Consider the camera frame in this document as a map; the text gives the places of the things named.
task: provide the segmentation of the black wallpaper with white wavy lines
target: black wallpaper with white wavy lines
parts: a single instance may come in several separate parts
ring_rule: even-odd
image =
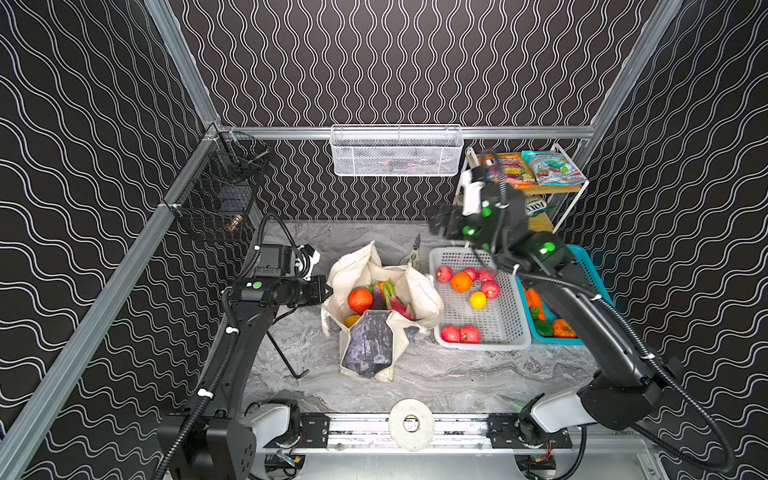
[[[194,391],[247,248],[192,242],[174,223],[24,478],[151,477],[157,425]]]
[[[553,140],[466,141],[478,153],[548,149]],[[296,220],[413,221],[427,218],[436,204],[450,204],[454,177],[339,177],[327,141],[280,141],[257,181],[256,203],[262,212]],[[569,153],[577,141],[560,145]]]
[[[0,12],[3,436],[203,128],[139,0]]]
[[[141,0],[0,0],[0,437],[205,130]],[[163,240],[26,478],[146,477],[244,245]]]
[[[684,385],[737,450],[727,478],[768,478],[766,65],[766,0],[685,2],[563,229],[644,340],[683,360]],[[676,396],[649,423],[685,451],[722,458]],[[673,480],[705,477],[662,457]]]
[[[170,3],[228,125],[584,125],[655,0]],[[314,141],[276,165],[262,206],[296,220],[424,220],[458,180],[337,177]]]

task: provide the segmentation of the white wire basket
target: white wire basket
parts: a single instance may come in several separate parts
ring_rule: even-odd
[[[333,125],[333,170],[342,177],[452,177],[464,137],[459,125]]]
[[[478,251],[486,265],[493,266],[491,255],[483,250]],[[437,269],[443,265],[450,266],[454,274],[468,266],[480,270],[472,250],[463,247],[435,248],[429,252],[429,271],[437,278]],[[499,272],[496,276],[501,292],[493,300],[489,300],[485,308],[475,310],[469,305],[469,296],[480,291],[480,282],[474,282],[467,293],[459,293],[451,283],[440,283],[435,280],[442,302],[445,304],[442,321],[435,327],[435,339],[445,347],[462,350],[490,350],[492,352],[508,352],[522,350],[531,345],[531,330],[525,317],[524,300],[520,297],[517,280],[508,273]],[[448,343],[440,337],[443,326],[454,325],[458,328],[464,325],[474,325],[480,330],[480,343]]]

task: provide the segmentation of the gray marble surface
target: gray marble surface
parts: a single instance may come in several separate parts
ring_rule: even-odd
[[[429,251],[451,245],[426,225],[397,223],[288,223],[297,243],[308,243],[322,257],[315,273],[328,273],[339,257],[376,241],[385,265],[396,265],[422,235],[423,270]],[[267,243],[286,243],[271,223]],[[429,334],[419,334],[396,363],[395,379],[381,383],[339,373],[339,338],[323,334],[320,307],[297,310],[270,330],[293,368],[310,369],[295,380],[265,341],[257,353],[243,404],[271,398],[298,399],[307,412],[388,412],[402,399],[424,402],[433,412],[517,412],[532,396],[583,385],[596,365],[581,346],[531,345],[512,352],[446,349]]]

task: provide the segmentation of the apple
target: apple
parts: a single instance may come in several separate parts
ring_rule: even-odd
[[[448,283],[453,278],[453,270],[451,270],[450,266],[443,265],[437,269],[435,275],[440,283]]]
[[[496,298],[502,289],[499,288],[498,283],[494,282],[493,280],[486,280],[480,286],[480,291],[483,292],[489,300],[491,300]]]
[[[477,281],[478,277],[480,276],[480,273],[478,273],[478,271],[472,267],[465,268],[464,273],[469,275],[469,278],[471,278],[473,282]]]
[[[461,330],[462,343],[480,343],[480,330],[474,325],[464,325]]]
[[[444,342],[459,343],[461,341],[461,331],[457,326],[446,325],[440,330],[440,338]]]
[[[496,280],[496,275],[491,273],[489,270],[486,270],[485,268],[481,268],[479,278],[481,282],[487,282],[489,280],[494,281]]]

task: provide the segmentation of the pruning shears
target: pruning shears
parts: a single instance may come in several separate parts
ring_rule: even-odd
[[[402,260],[400,260],[401,265],[406,265],[408,263],[411,264],[411,266],[418,271],[421,271],[422,269],[422,259],[419,257],[419,245],[422,243],[422,235],[419,234],[416,236],[416,241],[413,242],[413,248],[411,249],[411,252],[408,255],[405,255]]]

